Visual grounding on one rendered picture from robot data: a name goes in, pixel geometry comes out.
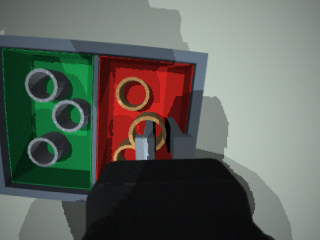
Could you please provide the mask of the dark grey metal sleeve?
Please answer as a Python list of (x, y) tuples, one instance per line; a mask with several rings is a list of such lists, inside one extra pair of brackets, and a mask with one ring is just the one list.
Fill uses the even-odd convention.
[[(51, 96), (44, 87), (47, 76), (50, 76), (54, 82), (54, 91)], [(29, 72), (25, 80), (25, 88), (28, 95), (35, 101), (50, 102), (65, 98), (69, 93), (70, 83), (62, 72), (39, 68)]]
[[(75, 123), (68, 116), (68, 107), (72, 104), (77, 107), (81, 114), (81, 121)], [(64, 132), (75, 132), (91, 121), (91, 105), (84, 99), (74, 98), (58, 102), (52, 110), (54, 124)]]
[[(49, 143), (55, 154), (50, 153), (45, 146)], [(69, 150), (68, 139), (60, 132), (52, 131), (32, 140), (28, 145), (29, 158), (38, 166), (49, 167), (67, 154)], [(55, 157), (54, 157), (55, 155)]]

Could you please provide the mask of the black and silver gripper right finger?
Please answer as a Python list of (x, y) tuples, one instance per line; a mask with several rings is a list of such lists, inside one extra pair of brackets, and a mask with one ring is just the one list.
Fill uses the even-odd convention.
[(165, 117), (166, 146), (172, 159), (192, 159), (193, 137), (183, 134), (173, 117)]

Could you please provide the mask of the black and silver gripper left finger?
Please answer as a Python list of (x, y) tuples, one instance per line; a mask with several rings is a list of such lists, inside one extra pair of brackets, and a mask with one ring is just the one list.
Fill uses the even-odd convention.
[(154, 121), (146, 120), (144, 134), (135, 137), (136, 160), (155, 160), (156, 125)]

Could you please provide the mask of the bronze bushing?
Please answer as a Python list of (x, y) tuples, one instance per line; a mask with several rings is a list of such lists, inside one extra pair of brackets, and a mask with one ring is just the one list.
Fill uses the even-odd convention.
[[(138, 104), (138, 105), (133, 105), (131, 103), (128, 103), (127, 100), (124, 97), (124, 88), (129, 82), (132, 82), (132, 81), (140, 82), (144, 86), (145, 91), (146, 91), (145, 100), (141, 104)], [(148, 85), (143, 80), (141, 80), (141, 79), (139, 79), (137, 77), (128, 77), (128, 78), (123, 79), (118, 84), (118, 86), (116, 88), (116, 99), (117, 99), (118, 103), (124, 109), (127, 109), (129, 111), (136, 111), (136, 110), (142, 109), (147, 104), (147, 102), (149, 100), (149, 97), (150, 97), (150, 90), (149, 90)]]
[(156, 150), (160, 149), (166, 140), (166, 128), (165, 128), (165, 125), (164, 125), (162, 118), (153, 112), (143, 112), (143, 113), (136, 116), (136, 118), (134, 119), (134, 121), (132, 122), (132, 124), (129, 128), (128, 136), (129, 136), (130, 143), (135, 148), (135, 137), (137, 135), (135, 126), (137, 123), (139, 123), (143, 120), (154, 121), (161, 127), (161, 132), (158, 135), (158, 137), (156, 137)]
[(117, 161), (117, 160), (126, 160), (122, 154), (121, 154), (121, 150), (125, 149), (125, 148), (132, 148), (135, 149), (132, 144), (129, 141), (129, 138), (124, 139), (118, 146), (117, 150), (115, 151), (113, 160)]

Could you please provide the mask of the red and green divided bin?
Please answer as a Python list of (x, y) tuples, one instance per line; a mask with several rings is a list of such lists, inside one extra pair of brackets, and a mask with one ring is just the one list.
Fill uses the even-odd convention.
[[(195, 156), (208, 53), (84, 40), (0, 35), (0, 194), (86, 203), (119, 144), (129, 138), (137, 115), (153, 112), (165, 125), (173, 117), (193, 137)], [(63, 132), (52, 110), (61, 100), (39, 103), (25, 88), (36, 68), (62, 72), (70, 90), (61, 100), (80, 98), (91, 105), (91, 121)], [(118, 83), (137, 77), (149, 87), (147, 104), (124, 109), (115, 97)], [(69, 150), (49, 167), (32, 162), (30, 141), (60, 132)]]

